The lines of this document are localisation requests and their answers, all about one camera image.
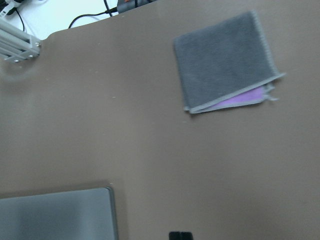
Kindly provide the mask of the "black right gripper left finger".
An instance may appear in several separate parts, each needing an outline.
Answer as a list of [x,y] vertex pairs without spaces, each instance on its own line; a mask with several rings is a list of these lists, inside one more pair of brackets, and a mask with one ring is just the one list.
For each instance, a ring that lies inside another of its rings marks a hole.
[[168,234],[169,240],[180,240],[181,239],[181,232],[180,231],[171,231]]

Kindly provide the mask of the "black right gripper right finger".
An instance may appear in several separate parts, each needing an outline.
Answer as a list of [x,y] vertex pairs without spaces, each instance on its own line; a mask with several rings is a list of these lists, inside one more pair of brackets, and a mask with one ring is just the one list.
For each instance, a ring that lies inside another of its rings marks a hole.
[[181,240],[193,240],[193,234],[191,232],[182,231],[180,233]]

